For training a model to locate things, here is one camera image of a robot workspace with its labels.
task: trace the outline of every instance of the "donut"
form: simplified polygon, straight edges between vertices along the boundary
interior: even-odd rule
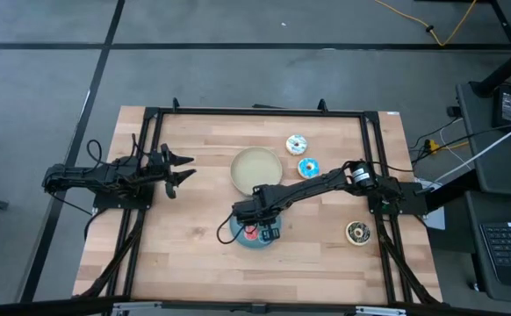
[[[310,179],[320,173],[320,166],[313,158],[305,158],[299,162],[299,174],[305,179]]]
[[[287,139],[287,150],[293,155],[303,154],[306,150],[306,140],[302,135],[292,135]]]
[[[371,230],[362,222],[350,222],[345,227],[345,237],[355,246],[363,246],[369,242]]]

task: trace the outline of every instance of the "blue donut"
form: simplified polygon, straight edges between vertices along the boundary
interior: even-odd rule
[[[299,162],[299,173],[305,179],[310,179],[320,173],[318,161],[314,158],[305,158]]]

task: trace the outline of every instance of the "black desk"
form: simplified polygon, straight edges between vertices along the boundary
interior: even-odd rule
[[[492,128],[491,97],[478,97],[470,84],[461,84],[457,86],[457,101],[468,134]],[[505,135],[503,132],[495,131],[471,137],[472,155],[478,154],[503,135]],[[511,137],[479,157],[474,161],[474,166],[475,169],[429,194],[427,198],[429,210],[435,210],[440,205],[462,196],[465,190],[511,195]]]
[[[445,212],[467,214],[470,229],[462,229],[462,223],[447,223],[455,233],[453,238],[462,239],[455,244],[459,252],[473,250],[472,261],[479,288],[490,298],[511,301],[511,286],[501,284],[493,273],[492,262],[479,225],[483,223],[511,221],[511,196],[466,191],[462,197],[445,205]]]

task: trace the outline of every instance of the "wooden table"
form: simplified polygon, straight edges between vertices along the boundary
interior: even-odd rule
[[[140,133],[144,107],[123,106],[113,134],[108,161],[130,151],[131,133]],[[380,112],[388,163],[410,169],[402,123],[397,112]],[[152,131],[147,138],[150,144]],[[195,158],[181,169],[197,169],[166,197],[157,184],[140,242],[133,299],[236,301],[316,304],[385,304],[385,284],[374,219],[365,197],[336,191],[297,202],[282,213],[281,239],[264,250],[233,243],[221,245],[217,226],[235,201],[245,197],[231,183],[229,166],[246,147],[266,147],[283,164],[282,184],[301,181],[300,156],[290,155],[286,139],[294,133],[309,143],[304,157],[320,162],[321,171],[339,168],[347,160],[364,158],[357,118],[265,117],[167,114],[160,143],[178,155]],[[374,150],[374,133],[370,128]],[[400,181],[410,173],[391,171]],[[111,260],[122,210],[110,210],[90,227],[74,293],[86,290]],[[362,247],[348,243],[344,228],[360,220],[372,230]],[[435,298],[441,299],[427,232],[416,218],[399,216],[407,263]],[[230,237],[227,226],[223,239]],[[122,292],[126,262],[116,293]],[[397,267],[392,262],[398,299],[402,299]]]

